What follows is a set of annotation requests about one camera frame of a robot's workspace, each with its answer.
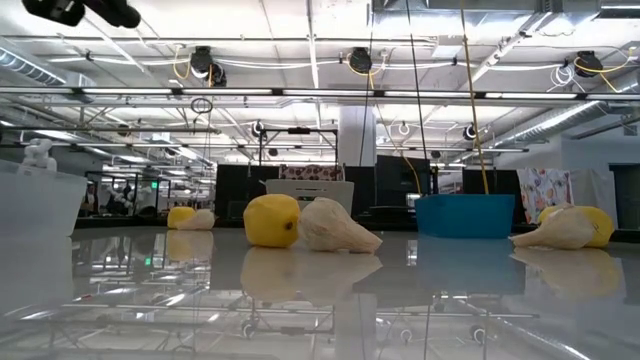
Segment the blue bowl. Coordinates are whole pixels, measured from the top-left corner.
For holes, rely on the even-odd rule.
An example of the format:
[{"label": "blue bowl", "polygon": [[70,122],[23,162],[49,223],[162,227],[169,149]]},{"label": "blue bowl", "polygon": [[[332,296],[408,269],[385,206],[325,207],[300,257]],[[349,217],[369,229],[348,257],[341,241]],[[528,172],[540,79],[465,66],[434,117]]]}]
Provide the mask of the blue bowl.
[{"label": "blue bowl", "polygon": [[511,234],[513,195],[432,195],[416,200],[418,232],[459,239],[504,239]]}]

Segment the patterned fabric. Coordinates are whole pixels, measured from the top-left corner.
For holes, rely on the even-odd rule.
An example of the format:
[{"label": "patterned fabric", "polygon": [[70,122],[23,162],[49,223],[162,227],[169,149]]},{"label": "patterned fabric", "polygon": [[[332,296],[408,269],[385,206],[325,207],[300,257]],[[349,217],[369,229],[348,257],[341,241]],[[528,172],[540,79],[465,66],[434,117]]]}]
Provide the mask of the patterned fabric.
[{"label": "patterned fabric", "polygon": [[538,224],[538,217],[548,206],[573,204],[568,171],[553,169],[518,170],[520,194],[527,223]]},{"label": "patterned fabric", "polygon": [[287,166],[280,165],[280,179],[344,181],[342,166]]}]

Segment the white plastic container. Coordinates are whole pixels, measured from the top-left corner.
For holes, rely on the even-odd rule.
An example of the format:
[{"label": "white plastic container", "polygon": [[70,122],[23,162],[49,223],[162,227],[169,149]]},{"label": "white plastic container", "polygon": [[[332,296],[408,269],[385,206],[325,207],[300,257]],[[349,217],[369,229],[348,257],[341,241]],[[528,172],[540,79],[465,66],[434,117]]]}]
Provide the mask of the white plastic container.
[{"label": "white plastic container", "polygon": [[73,232],[87,179],[0,160],[0,239]]}]

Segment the reflective table surface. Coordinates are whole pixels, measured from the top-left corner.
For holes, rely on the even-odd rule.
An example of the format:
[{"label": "reflective table surface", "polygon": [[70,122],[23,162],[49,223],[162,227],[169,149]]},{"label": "reflective table surface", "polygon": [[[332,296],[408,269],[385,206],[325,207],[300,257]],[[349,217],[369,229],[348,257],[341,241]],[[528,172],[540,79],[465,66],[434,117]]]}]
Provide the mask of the reflective table surface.
[{"label": "reflective table surface", "polygon": [[382,233],[376,255],[241,229],[0,245],[0,359],[640,359],[640,249]]}]

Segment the yellow lemon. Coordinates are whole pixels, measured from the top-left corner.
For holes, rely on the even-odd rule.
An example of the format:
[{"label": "yellow lemon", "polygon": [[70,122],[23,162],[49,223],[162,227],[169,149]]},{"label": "yellow lemon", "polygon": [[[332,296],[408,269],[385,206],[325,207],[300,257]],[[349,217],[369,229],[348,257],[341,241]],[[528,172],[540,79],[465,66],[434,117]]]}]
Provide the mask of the yellow lemon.
[{"label": "yellow lemon", "polygon": [[253,245],[286,248],[298,239],[300,207],[281,194],[259,196],[244,210],[244,230]]},{"label": "yellow lemon", "polygon": [[[540,216],[538,217],[540,223],[542,224],[550,214],[560,209],[560,206],[551,206],[544,209]],[[593,233],[593,238],[585,247],[594,247],[594,248],[603,248],[607,246],[609,243],[609,238],[611,238],[611,234],[613,234],[614,226],[613,221],[607,215],[606,212],[592,206],[576,206],[576,208],[580,209],[583,214],[587,216],[591,224],[593,225],[595,231]]]},{"label": "yellow lemon", "polygon": [[167,226],[169,229],[177,229],[179,222],[190,219],[196,211],[187,206],[176,206],[169,211],[169,218],[167,219]]}]

